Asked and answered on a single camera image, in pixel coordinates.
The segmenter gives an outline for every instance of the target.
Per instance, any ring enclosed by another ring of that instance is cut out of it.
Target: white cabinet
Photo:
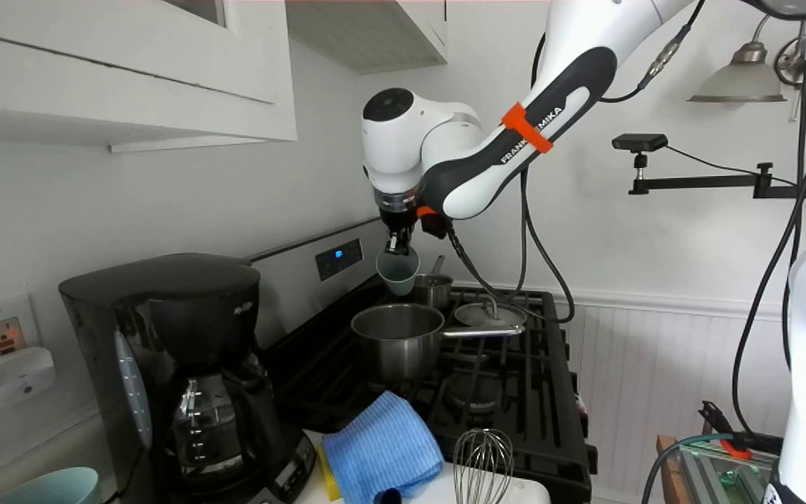
[[[447,0],[287,0],[287,26],[359,72],[447,63]]]
[[[0,135],[188,147],[290,140],[285,7],[0,0]]]

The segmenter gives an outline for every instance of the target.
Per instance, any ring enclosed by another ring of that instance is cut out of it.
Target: cooking pot
[[[359,310],[350,319],[363,358],[384,380],[418,380],[432,376],[441,340],[520,337],[523,329],[446,329],[446,316],[432,306],[388,303]]]

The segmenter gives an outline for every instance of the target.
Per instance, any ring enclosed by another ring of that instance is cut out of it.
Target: pot handle
[[[492,337],[511,340],[511,337],[520,337],[520,333],[523,333],[523,326],[509,326],[509,329],[447,329],[447,330],[441,330],[446,340],[492,340]]]

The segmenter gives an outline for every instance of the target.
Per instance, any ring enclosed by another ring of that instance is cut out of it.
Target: blue cloth
[[[352,424],[327,434],[321,446],[345,504],[371,504],[388,488],[409,498],[441,470],[433,434],[392,393],[378,396]]]

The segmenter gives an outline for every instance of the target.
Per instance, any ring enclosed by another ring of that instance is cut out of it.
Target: coffee maker
[[[122,501],[293,501],[317,450],[254,357],[261,274],[166,254],[61,282]]]

